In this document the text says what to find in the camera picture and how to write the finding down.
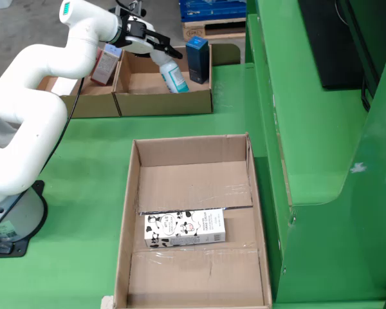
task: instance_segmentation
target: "box flap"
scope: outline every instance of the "box flap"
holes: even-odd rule
[[[255,249],[134,253],[128,307],[262,306]]]
[[[140,169],[138,212],[251,205],[246,161]]]
[[[246,135],[137,140],[136,145],[144,167],[246,160]]]

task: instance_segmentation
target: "small box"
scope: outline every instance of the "small box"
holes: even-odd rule
[[[201,37],[193,37],[186,44],[188,73],[190,79],[199,84],[209,78],[209,47],[208,41]]]
[[[209,209],[149,214],[145,216],[144,233],[148,248],[225,241],[223,210]]]
[[[111,74],[116,68],[117,62],[122,54],[122,50],[113,45],[106,44],[104,50],[99,56],[95,70],[91,76],[93,82],[106,85]]]

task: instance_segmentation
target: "sticker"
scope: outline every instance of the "sticker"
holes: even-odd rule
[[[194,245],[195,243],[200,243],[200,236],[178,237],[170,239],[170,244],[172,246]]]
[[[179,67],[174,68],[169,72],[171,79],[173,80],[173,84],[175,85],[178,92],[188,92],[187,83],[180,72]]]
[[[0,238],[12,238],[18,236],[10,221],[0,223]]]

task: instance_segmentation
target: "plastic bottle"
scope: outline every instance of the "plastic bottle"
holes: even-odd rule
[[[166,55],[162,51],[153,50],[150,56],[154,63],[160,67],[160,73],[166,82],[166,85],[170,92],[188,92],[188,86],[185,78],[181,74],[179,66],[172,59],[172,57]]]

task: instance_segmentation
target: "green metal panel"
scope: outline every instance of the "green metal panel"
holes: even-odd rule
[[[253,53],[254,66],[257,77],[257,90],[260,97],[261,117],[264,125],[264,134],[268,159],[263,160],[261,165],[268,165],[268,173],[259,175],[263,190],[262,198],[268,199],[262,203],[264,213],[264,224],[266,229],[266,242],[270,264],[271,290],[273,298],[276,297],[279,277],[282,267],[282,255],[286,248],[288,220],[290,207],[286,196],[286,187],[282,172],[279,143],[275,128],[275,116],[273,108],[273,95],[271,94],[270,72],[266,60],[266,51],[262,43],[262,29],[260,19],[255,14],[247,16],[247,35],[249,45],[247,50]]]
[[[322,88],[297,0],[258,2],[292,202],[334,200],[367,116],[360,91]]]
[[[360,303],[299,303],[273,304],[273,309],[384,309],[383,301],[367,301]]]
[[[386,298],[386,67],[348,171],[336,200],[293,207],[279,302]]]
[[[213,73],[213,115],[72,120],[41,175],[47,222],[25,257],[0,260],[0,309],[100,308],[103,295],[113,294],[134,138],[248,131],[256,159],[266,156],[254,69]]]

